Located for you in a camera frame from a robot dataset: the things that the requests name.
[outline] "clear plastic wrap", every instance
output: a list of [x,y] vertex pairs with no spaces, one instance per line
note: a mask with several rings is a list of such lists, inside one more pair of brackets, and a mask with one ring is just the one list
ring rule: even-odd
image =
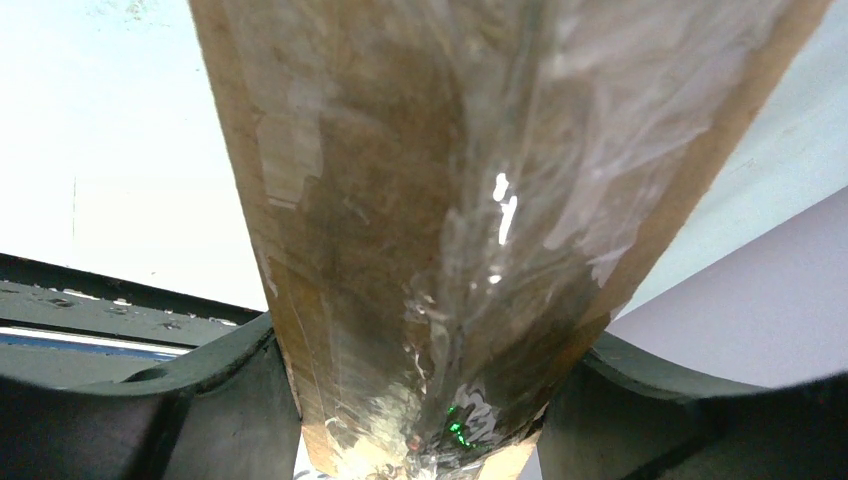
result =
[[590,303],[790,2],[222,3],[313,460],[465,480],[538,429],[578,327],[607,321]]

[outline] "wooden plank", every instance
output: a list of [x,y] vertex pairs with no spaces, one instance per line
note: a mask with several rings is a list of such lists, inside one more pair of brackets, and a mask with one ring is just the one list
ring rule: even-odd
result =
[[[430,51],[435,41],[422,34],[429,31],[427,22],[395,22],[381,10],[388,8],[382,3],[345,4],[344,11],[339,2],[323,0],[292,0],[284,7],[274,0],[190,3],[275,329],[303,416],[304,439],[316,467],[334,473],[337,442],[344,441],[345,431],[365,428],[373,420],[360,418],[367,413],[359,408],[362,399],[371,395],[388,409],[389,402],[414,400],[393,390],[397,382],[406,381],[398,379],[417,368],[400,347],[430,337],[415,331],[414,324],[398,325],[403,308],[384,300],[403,298],[402,287],[439,258],[443,219],[462,193],[452,187],[447,159],[451,148],[458,148],[456,129],[462,125],[453,86],[445,83],[451,73],[438,57],[420,54]],[[742,83],[718,109],[713,127],[691,143],[682,160],[664,164],[668,172],[677,167],[677,174],[639,224],[636,243],[614,263],[609,279],[601,282],[603,287],[592,281],[591,268],[580,270],[577,275],[585,281],[566,290],[581,299],[569,311],[582,321],[557,334],[562,337],[547,335],[552,340],[542,335],[541,327],[547,324],[524,336],[527,344],[536,342],[540,349],[560,352],[545,362],[545,376],[552,385],[603,331],[609,312],[632,296],[829,3],[789,2],[770,40],[749,58]],[[383,33],[393,35],[396,42],[382,46],[389,50],[361,55],[350,46],[352,37],[341,32],[384,13],[392,21],[386,21],[388,33]],[[312,22],[298,21],[298,15]],[[483,33],[497,37],[503,32]],[[386,63],[385,55],[391,63]],[[316,73],[312,82],[304,81],[312,71],[323,73]],[[341,103],[322,112],[327,107],[319,107],[320,95],[314,96],[327,89]],[[292,102],[291,96],[299,100]],[[656,169],[639,170],[616,188],[625,192],[623,197],[632,197],[635,193],[628,189],[641,188],[655,173]],[[362,193],[364,186],[371,188]],[[545,281],[540,279],[537,287]],[[547,314],[546,321],[558,326],[555,321],[561,315]],[[492,358],[509,358],[516,348],[510,335],[501,344],[477,338],[468,337],[469,352],[492,349]],[[545,344],[558,338],[567,338],[567,344]],[[363,358],[369,354],[380,360]],[[369,369],[375,368],[385,369],[384,383],[369,380],[374,377]],[[475,368],[486,371],[485,365]],[[357,375],[364,379],[351,380]],[[412,410],[416,408],[427,412],[426,405]],[[338,425],[344,425],[344,431],[338,431]],[[403,438],[383,440],[384,445],[405,443]],[[386,461],[392,458],[384,447],[368,442],[357,443],[356,449],[355,454],[370,455],[372,464],[379,463],[384,453]]]

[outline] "wooden board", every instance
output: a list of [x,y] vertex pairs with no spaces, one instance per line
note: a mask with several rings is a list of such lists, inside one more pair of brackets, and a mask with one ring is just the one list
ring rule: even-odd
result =
[[[335,372],[326,371],[326,367],[332,370],[334,361],[338,362],[332,358],[332,348],[327,343],[333,338],[334,326],[322,323],[321,316],[315,315],[310,317],[308,328],[303,328],[299,313],[292,307],[292,296],[318,310],[322,308],[320,295],[314,288],[304,287],[304,282],[292,284],[291,272],[287,273],[282,261],[286,258],[287,245],[297,243],[301,244],[298,248],[305,248],[309,242],[323,241],[300,235],[296,227],[281,228],[281,225],[296,225],[284,217],[298,199],[297,195],[292,197],[280,192],[299,192],[307,188],[298,182],[320,171],[313,161],[320,152],[316,153],[316,139],[301,135],[295,140],[292,133],[301,131],[298,129],[302,122],[311,121],[308,112],[302,118],[269,124],[262,123],[266,112],[259,106],[285,102],[287,90],[282,87],[275,90],[275,82],[289,81],[286,62],[291,59],[286,56],[286,48],[290,45],[283,45],[283,42],[291,38],[280,32],[297,27],[283,21],[277,10],[279,5],[273,0],[191,0],[190,3],[257,263],[264,276],[278,339],[304,419],[304,438],[310,458],[319,469],[333,473],[334,449],[327,426],[330,419],[327,411],[334,408],[332,403],[340,390],[333,385]],[[830,0],[790,3],[770,40],[750,57],[742,83],[718,111],[713,127],[690,145],[661,201],[641,224],[635,245],[625,253],[609,280],[593,297],[569,345],[563,345],[561,355],[552,362],[555,367],[552,371],[566,372],[606,327],[610,312],[630,299],[709,188],[829,4]],[[256,51],[251,50],[257,45],[264,45],[261,55],[254,55]],[[449,113],[426,108],[419,112],[424,116]],[[280,168],[273,168],[273,160],[269,168],[268,158],[278,158]],[[426,249],[413,253],[426,256]],[[350,252],[354,257],[356,254],[356,251]],[[368,263],[365,257],[351,257],[347,261]],[[379,279],[363,278],[379,282]],[[521,456],[526,458],[527,449],[522,451]]]

